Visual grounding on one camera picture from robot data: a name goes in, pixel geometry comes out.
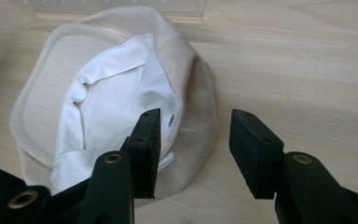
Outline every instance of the wood grain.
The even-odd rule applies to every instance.
[[[0,168],[21,176],[8,120],[50,32],[83,15],[0,1]],[[169,17],[213,70],[219,131],[197,179],[137,209],[138,223],[277,223],[228,151],[232,108],[260,117],[285,151],[319,158],[358,192],[358,1],[210,0],[203,18]]]

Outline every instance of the white fabric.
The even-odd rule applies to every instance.
[[[154,52],[153,36],[138,35],[97,55],[77,75],[62,107],[50,180],[57,191],[91,176],[96,159],[120,150],[139,116],[161,110],[159,170],[169,152],[179,102]]]

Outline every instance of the white garment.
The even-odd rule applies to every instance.
[[[50,177],[56,190],[89,178],[96,159],[120,150],[140,115],[154,108],[161,110],[161,169],[174,160],[169,148],[180,107],[154,52],[153,36],[138,35],[88,62],[62,107]]]

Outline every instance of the tabletop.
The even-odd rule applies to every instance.
[[[21,176],[11,109],[49,34],[84,15],[35,14],[0,1],[0,168]],[[137,223],[277,223],[252,197],[228,148],[231,109],[256,114],[284,151],[318,158],[358,192],[358,1],[210,0],[203,17],[168,17],[211,66],[213,152],[184,191],[136,209]]]

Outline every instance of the beige hat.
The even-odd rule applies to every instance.
[[[58,27],[11,115],[25,181],[57,193],[90,177],[96,158],[119,150],[153,108],[161,108],[159,200],[188,186],[212,149],[208,65],[151,7],[113,8]]]

